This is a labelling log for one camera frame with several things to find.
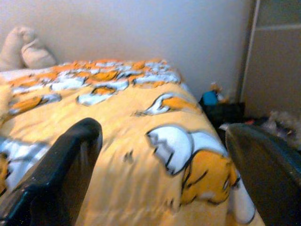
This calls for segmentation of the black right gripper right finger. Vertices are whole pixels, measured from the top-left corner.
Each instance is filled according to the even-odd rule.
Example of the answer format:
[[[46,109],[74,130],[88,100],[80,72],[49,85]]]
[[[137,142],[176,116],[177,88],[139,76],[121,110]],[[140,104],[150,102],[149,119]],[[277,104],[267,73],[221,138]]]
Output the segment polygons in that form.
[[[283,139],[242,123],[226,130],[226,147],[267,226],[301,224],[301,154]]]

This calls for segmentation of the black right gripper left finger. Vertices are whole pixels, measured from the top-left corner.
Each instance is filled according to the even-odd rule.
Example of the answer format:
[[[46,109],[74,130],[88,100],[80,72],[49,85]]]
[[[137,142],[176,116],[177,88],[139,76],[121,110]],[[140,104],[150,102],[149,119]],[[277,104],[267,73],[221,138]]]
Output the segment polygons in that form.
[[[2,226],[73,226],[102,148],[101,124],[71,126],[0,203]]]

